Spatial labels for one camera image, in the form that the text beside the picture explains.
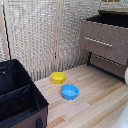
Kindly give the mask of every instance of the bin handle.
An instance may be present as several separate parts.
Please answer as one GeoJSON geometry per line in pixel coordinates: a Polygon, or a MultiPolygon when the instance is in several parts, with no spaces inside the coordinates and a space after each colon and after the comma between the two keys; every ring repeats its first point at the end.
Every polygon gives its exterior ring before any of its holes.
{"type": "Polygon", "coordinates": [[[36,128],[42,128],[43,127],[43,121],[41,118],[36,120],[36,128]]]}

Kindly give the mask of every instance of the floor plank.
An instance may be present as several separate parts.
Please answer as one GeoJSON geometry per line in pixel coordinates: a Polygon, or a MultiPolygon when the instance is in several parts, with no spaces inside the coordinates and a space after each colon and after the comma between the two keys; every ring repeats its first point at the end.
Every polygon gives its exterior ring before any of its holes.
{"type": "Polygon", "coordinates": [[[62,98],[62,84],[53,84],[50,77],[35,82],[49,102],[47,128],[110,128],[128,101],[128,86],[91,66],[81,65],[64,73],[63,84],[79,88],[72,101],[62,98]]]}

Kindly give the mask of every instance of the cabinet top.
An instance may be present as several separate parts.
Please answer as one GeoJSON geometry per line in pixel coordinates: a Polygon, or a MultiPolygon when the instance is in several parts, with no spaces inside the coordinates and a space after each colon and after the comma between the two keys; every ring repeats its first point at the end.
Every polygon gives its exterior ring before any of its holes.
{"type": "Polygon", "coordinates": [[[104,9],[104,10],[98,10],[98,11],[99,13],[128,15],[128,8],[112,8],[112,9],[104,9]]]}

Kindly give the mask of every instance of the wooden drawer cabinet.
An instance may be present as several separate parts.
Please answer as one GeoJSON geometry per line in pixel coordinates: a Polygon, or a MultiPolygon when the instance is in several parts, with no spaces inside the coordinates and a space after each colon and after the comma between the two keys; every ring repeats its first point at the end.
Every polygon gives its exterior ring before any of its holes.
{"type": "Polygon", "coordinates": [[[121,78],[124,78],[125,71],[127,69],[126,65],[120,65],[96,54],[91,55],[90,63],[106,71],[109,71],[121,78]]]}
{"type": "Polygon", "coordinates": [[[128,29],[83,20],[80,47],[125,65],[128,59],[128,29]]]}

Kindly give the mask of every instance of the black storage box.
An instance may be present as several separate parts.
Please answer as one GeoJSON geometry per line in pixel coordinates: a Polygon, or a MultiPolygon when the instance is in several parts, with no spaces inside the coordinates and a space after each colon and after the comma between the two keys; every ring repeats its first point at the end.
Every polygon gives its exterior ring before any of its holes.
{"type": "Polygon", "coordinates": [[[48,102],[22,64],[0,63],[0,128],[46,128],[48,102]]]}

